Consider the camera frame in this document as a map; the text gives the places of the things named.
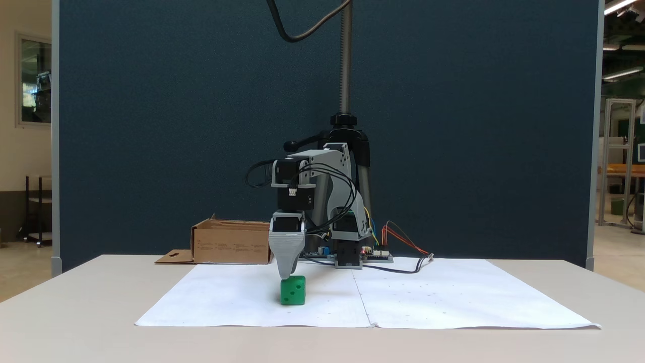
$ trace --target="led light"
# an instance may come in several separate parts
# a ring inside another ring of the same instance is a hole
[[[645,50],[645,45],[638,45],[638,44],[623,45],[622,49],[623,50],[640,50],[640,51],[643,51],[643,50]]]
[[[626,69],[626,70],[621,70],[620,72],[607,74],[607,75],[603,76],[602,78],[605,81],[607,81],[609,79],[618,78],[618,77],[622,77],[622,76],[627,76],[628,74],[638,73],[638,72],[641,72],[642,70],[643,70],[643,67],[634,67],[634,68],[629,68],[629,69]]]
[[[628,6],[632,3],[635,3],[636,0],[616,0],[612,1],[607,6],[605,7],[605,15],[611,14],[614,11],[624,8],[625,6]]]

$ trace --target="floor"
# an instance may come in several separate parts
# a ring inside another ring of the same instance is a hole
[[[609,218],[620,220],[620,216]],[[596,273],[645,291],[645,236],[620,227],[596,226],[594,256]],[[3,244],[0,302],[49,280],[51,257],[51,247],[39,249],[35,243],[24,242]]]
[[[8,242],[0,248],[0,302],[52,277],[52,247]]]

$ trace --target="white table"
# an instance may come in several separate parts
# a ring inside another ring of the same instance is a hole
[[[158,258],[101,256],[1,303],[0,361],[645,362],[645,293],[562,261],[491,262],[602,330],[134,326],[193,268]]]

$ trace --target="yellow wire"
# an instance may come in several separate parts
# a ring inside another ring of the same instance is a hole
[[[377,246],[381,245],[379,243],[379,239],[376,238],[376,234],[374,233],[374,225],[372,224],[372,216],[370,216],[370,212],[367,210],[367,207],[363,207],[363,208],[365,208],[365,213],[367,213],[368,223],[370,224],[370,228],[372,229],[372,237],[374,237],[374,240],[376,241]]]

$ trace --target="orange table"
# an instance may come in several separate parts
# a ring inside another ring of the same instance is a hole
[[[607,176],[625,176],[626,173],[627,173],[627,165],[625,164],[607,165]],[[602,174],[602,167],[598,167],[598,174]],[[631,177],[645,178],[645,165],[632,165]]]

